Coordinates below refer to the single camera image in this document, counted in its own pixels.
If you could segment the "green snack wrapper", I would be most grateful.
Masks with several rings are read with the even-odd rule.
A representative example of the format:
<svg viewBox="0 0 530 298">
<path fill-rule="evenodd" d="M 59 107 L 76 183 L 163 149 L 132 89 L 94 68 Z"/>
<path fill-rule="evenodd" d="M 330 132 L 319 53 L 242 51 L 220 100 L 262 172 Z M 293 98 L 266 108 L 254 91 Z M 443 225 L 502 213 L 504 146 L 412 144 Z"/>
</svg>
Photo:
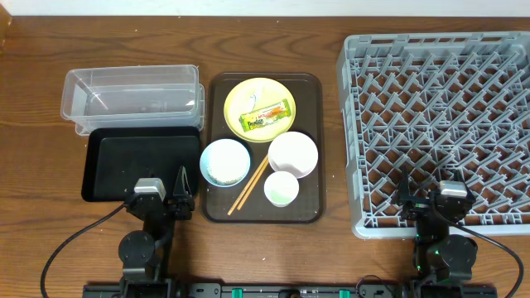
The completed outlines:
<svg viewBox="0 0 530 298">
<path fill-rule="evenodd" d="M 239 122 L 245 132 L 266 127 L 278 122 L 282 118 L 292 115 L 291 107 L 286 99 L 265 108 L 253 110 L 249 113 L 241 114 Z"/>
</svg>

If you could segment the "blue bowl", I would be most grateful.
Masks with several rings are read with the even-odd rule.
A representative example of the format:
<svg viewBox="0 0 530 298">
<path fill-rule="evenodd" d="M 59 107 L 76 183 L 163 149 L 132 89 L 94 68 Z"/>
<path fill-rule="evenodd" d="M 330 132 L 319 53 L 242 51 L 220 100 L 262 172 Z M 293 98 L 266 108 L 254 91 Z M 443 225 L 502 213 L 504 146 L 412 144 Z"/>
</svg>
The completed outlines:
<svg viewBox="0 0 530 298">
<path fill-rule="evenodd" d="M 250 168 L 250 164 L 251 164 L 251 161 L 250 161 L 250 155 L 249 155 L 249 152 L 248 152 L 248 149 L 241 143 L 241 142 L 238 142 L 234 139 L 228 139 L 228 138 L 225 138 L 225 139 L 219 139 L 217 141 L 214 141 L 212 143 L 210 143 L 205 149 L 204 151 L 202 152 L 201 154 L 201 157 L 200 157 L 200 171 L 201 171 L 201 174 L 202 176 L 212 185 L 215 185 L 215 186 L 218 186 L 218 187 L 231 187 L 233 185 L 237 185 L 239 182 L 233 184 L 233 185 L 216 185 L 206 174 L 206 162 L 209 158 L 209 154 L 212 152 L 212 151 L 221 151 L 221 152 L 224 152 L 225 154 L 227 154 L 228 152 L 230 154 L 239 154 L 240 156 L 245 156 L 246 159 L 247 159 L 247 173 L 246 175 L 248 174 L 249 172 L 249 168 Z"/>
</svg>

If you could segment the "white paper cup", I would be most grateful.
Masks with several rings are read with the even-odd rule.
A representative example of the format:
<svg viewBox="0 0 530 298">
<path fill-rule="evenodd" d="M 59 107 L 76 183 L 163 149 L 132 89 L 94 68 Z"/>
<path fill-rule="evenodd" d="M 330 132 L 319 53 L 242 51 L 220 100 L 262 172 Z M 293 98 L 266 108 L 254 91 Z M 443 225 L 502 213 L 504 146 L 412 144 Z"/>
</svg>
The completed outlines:
<svg viewBox="0 0 530 298">
<path fill-rule="evenodd" d="M 295 200 L 299 192 L 297 178 L 287 171 L 276 171 L 264 182 L 266 198 L 276 207 L 287 207 Z"/>
</svg>

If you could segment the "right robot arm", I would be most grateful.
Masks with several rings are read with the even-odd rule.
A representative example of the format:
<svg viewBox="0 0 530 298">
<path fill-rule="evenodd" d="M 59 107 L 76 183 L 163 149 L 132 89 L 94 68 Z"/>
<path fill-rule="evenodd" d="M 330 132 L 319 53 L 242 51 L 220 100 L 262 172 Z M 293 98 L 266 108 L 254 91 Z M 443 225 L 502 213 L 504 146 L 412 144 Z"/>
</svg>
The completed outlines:
<svg viewBox="0 0 530 298">
<path fill-rule="evenodd" d="M 407 168 L 402 168 L 393 202 L 402 207 L 402 219 L 415 223 L 414 264 L 422 282 L 459 284 L 471 279 L 478 246 L 471 238 L 450 233 L 450 228 L 467 215 L 475 201 L 460 174 L 440 181 L 425 197 L 413 195 Z"/>
</svg>

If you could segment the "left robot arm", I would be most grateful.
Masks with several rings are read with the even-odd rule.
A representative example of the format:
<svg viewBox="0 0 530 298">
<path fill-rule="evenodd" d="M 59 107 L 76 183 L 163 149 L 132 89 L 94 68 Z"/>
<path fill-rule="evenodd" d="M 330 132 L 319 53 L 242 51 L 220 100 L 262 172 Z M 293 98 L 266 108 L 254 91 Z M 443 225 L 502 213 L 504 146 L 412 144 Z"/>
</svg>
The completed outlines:
<svg viewBox="0 0 530 298">
<path fill-rule="evenodd" d="M 190 220 L 195 209 L 185 167 L 179 168 L 171 194 L 167 194 L 161 179 L 141 178 L 124 203 L 143 227 L 127 234 L 118 246 L 123 278 L 130 283 L 166 279 L 175 223 Z"/>
</svg>

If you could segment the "rice food waste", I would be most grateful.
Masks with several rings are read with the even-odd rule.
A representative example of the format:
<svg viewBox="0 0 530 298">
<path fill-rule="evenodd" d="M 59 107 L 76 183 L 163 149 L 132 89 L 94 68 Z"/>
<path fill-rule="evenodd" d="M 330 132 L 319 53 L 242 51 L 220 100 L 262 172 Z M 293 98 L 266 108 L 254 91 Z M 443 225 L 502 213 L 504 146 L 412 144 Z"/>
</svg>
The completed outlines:
<svg viewBox="0 0 530 298">
<path fill-rule="evenodd" d="M 233 185 L 246 175 L 247 164 L 245 156 L 212 151 L 206 162 L 206 174 L 216 185 Z"/>
</svg>

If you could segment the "yellow plate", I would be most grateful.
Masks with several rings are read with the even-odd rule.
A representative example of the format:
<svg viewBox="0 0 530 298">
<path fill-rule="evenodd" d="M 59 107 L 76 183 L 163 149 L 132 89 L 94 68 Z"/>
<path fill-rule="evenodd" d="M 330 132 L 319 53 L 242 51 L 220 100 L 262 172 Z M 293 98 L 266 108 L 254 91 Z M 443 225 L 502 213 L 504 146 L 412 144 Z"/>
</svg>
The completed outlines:
<svg viewBox="0 0 530 298">
<path fill-rule="evenodd" d="M 246 79 L 230 90 L 224 102 L 225 122 L 248 142 L 272 141 L 289 130 L 295 117 L 291 91 L 274 79 Z"/>
</svg>

